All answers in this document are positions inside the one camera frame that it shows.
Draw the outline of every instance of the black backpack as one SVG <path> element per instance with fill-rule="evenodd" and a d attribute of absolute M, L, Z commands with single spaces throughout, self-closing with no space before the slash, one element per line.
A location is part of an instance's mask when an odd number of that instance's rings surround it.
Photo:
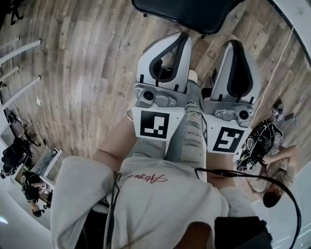
<path fill-rule="evenodd" d="M 23 172 L 20 181 L 21 181 L 21 190 L 24 193 L 24 195 L 27 194 L 27 190 L 30 186 L 30 184 L 32 184 L 35 181 L 32 181 L 32 179 L 37 178 L 38 175 L 36 173 L 33 172 Z"/>
<path fill-rule="evenodd" d="M 252 130 L 245 142 L 246 149 L 238 160 L 237 170 L 252 169 L 257 162 L 265 165 L 261 159 L 272 149 L 275 142 L 275 133 L 279 133 L 283 137 L 281 130 L 272 121 L 263 120 L 260 122 Z"/>

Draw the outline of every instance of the white sweatshirt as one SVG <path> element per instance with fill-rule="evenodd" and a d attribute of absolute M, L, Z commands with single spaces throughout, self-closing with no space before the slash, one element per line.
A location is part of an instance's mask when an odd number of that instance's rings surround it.
<path fill-rule="evenodd" d="M 131 157 L 124 160 L 120 172 L 120 192 L 113 211 L 113 249 L 133 242 L 133 249 L 174 248 L 196 221 L 211 227 L 210 249 L 214 248 L 217 217 L 255 216 L 238 188 L 219 191 L 198 180 L 194 169 L 186 165 Z M 113 182 L 112 171 L 99 162 L 80 157 L 64 160 L 52 202 L 53 248 L 75 247 L 89 210 L 105 196 L 111 204 Z"/>

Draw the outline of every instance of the wooden floor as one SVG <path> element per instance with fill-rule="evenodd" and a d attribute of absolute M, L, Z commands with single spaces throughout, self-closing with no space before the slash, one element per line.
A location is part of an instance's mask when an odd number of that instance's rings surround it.
<path fill-rule="evenodd" d="M 62 148 L 65 156 L 90 157 L 125 114 L 134 99 L 137 60 L 152 41 L 188 32 L 193 44 L 191 68 L 204 86 L 223 43 L 238 39 L 258 63 L 262 96 L 291 32 L 265 0 L 246 0 L 228 15 L 218 34 L 205 39 L 171 21 L 144 18 L 128 0 L 32 0 L 20 12 L 24 19 L 14 26 L 7 16 L 0 45 L 18 36 L 21 40 L 1 48 L 0 56 L 36 39 L 42 39 L 42 45 L 3 65 L 4 72 L 16 65 L 20 71 L 6 81 L 10 92 L 3 88 L 1 94 L 6 100 L 41 75 L 41 82 L 15 104 L 22 118 L 38 124 L 49 147 Z M 291 121 L 280 128 L 285 145 L 299 146 L 300 167 L 311 159 L 310 80 L 310 67 L 293 35 L 254 122 L 265 118 L 281 97 L 285 114 L 298 116 L 297 125 Z"/>

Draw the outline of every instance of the sweatshirt sleeve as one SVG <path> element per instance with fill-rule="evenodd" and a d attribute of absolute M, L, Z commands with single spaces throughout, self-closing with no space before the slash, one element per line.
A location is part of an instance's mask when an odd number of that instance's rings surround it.
<path fill-rule="evenodd" d="M 90 209 L 111 190 L 113 172 L 106 165 L 82 157 L 68 157 L 53 192 L 52 246 L 74 249 Z"/>
<path fill-rule="evenodd" d="M 256 216 L 248 197 L 237 187 L 226 187 L 219 192 L 229 205 L 228 217 Z"/>

